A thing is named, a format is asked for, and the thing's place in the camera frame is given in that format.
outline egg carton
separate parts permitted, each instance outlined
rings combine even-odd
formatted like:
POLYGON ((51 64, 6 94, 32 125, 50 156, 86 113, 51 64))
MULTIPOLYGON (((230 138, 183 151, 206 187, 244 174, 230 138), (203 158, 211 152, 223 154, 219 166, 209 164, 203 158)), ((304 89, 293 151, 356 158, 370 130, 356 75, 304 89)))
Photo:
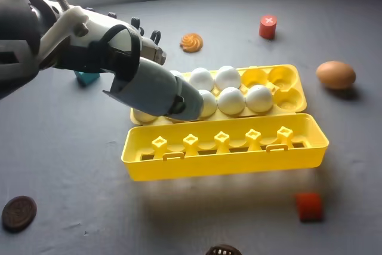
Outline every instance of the egg carton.
POLYGON ((311 168, 329 145, 304 113, 135 127, 122 161, 133 180, 311 168))
MULTIPOLYGON (((254 85, 266 86, 273 95, 273 107, 265 113, 257 113, 245 106, 244 110, 237 115, 226 115, 218 108, 214 114, 198 121, 218 121, 222 119, 243 118, 249 116, 281 115, 291 112, 302 112, 306 108, 306 99, 301 85, 297 68, 290 64, 275 66, 251 66, 248 68, 236 69, 241 76, 241 86, 239 90, 246 96, 248 90, 254 85)), ((215 79, 217 70, 210 71, 215 79)), ((191 73, 182 73, 185 80, 189 80, 191 73)), ((212 94, 219 98, 221 91, 214 86, 212 94)), ((130 112, 130 119, 137 125, 166 125, 179 123, 181 121, 160 116, 150 122, 140 122, 134 117, 133 109, 130 112)))

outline brown egg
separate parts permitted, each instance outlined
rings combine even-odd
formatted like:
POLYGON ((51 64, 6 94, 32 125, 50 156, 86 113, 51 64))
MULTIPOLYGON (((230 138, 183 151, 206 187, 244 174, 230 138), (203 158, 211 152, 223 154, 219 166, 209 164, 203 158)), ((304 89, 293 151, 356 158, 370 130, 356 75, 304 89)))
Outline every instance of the brown egg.
POLYGON ((352 86, 356 81, 356 74, 350 65, 329 61, 321 64, 316 71, 318 80, 327 88, 342 90, 352 86))

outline gray tablecloth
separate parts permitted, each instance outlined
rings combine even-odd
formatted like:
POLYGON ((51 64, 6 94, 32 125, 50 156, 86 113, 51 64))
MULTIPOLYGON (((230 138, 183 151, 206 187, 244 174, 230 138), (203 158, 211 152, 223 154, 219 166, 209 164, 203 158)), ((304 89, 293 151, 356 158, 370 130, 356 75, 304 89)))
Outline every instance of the gray tablecloth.
POLYGON ((162 31, 168 69, 189 72, 293 64, 331 141, 314 170, 132 182, 120 157, 130 109, 104 95, 111 75, 81 88, 48 69, 0 101, 0 205, 35 199, 23 233, 0 231, 1 254, 204 254, 225 242, 243 254, 379 254, 382 247, 382 0, 169 0, 98 8, 162 31), (263 14, 277 38, 258 36, 263 14), (178 46, 197 32, 205 46, 178 46), (315 77, 328 60, 351 64, 348 98, 315 77), (293 194, 319 191, 326 221, 298 221, 293 194))

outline white egg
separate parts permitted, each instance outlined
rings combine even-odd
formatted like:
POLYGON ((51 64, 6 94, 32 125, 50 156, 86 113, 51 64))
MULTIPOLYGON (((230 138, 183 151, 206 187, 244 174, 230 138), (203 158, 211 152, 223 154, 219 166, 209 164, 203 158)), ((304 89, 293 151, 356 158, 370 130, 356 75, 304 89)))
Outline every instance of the white egg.
POLYGON ((223 66, 217 71, 215 84, 220 91, 229 87, 240 88, 241 76, 234 67, 223 66))
POLYGON ((199 90, 200 95, 203 98, 203 109, 201 113, 201 117, 205 118, 211 116, 217 107, 215 96, 207 90, 199 90))
POLYGON ((218 108, 227 115, 236 115, 245 107, 243 94, 237 88, 225 88, 217 100, 218 108))
POLYGON ((180 72, 178 72, 178 71, 176 71, 176 70, 170 70, 170 72, 171 72, 174 76, 177 76, 177 77, 181 78, 182 80, 185 80, 184 76, 183 76, 180 72))
POLYGON ((141 112, 140 110, 133 109, 134 118, 140 122, 152 122, 157 116, 149 115, 148 113, 141 112))
POLYGON ((211 91, 214 88, 214 79, 210 72, 204 68, 196 68, 191 72, 189 83, 197 90, 211 91))
POLYGON ((255 85, 247 92, 245 103, 252 111, 263 113, 273 107, 273 96, 267 87, 255 85))

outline red block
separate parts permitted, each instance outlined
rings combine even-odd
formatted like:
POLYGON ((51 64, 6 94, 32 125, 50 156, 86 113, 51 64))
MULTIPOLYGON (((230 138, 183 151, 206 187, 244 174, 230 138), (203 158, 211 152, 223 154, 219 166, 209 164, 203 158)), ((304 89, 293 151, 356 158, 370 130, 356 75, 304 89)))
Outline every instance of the red block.
POLYGON ((315 192, 296 194, 298 216, 301 222, 320 222, 324 219, 322 200, 315 192))
POLYGON ((260 20, 258 34, 266 39, 274 39, 276 33, 277 18, 274 15, 267 14, 260 20))

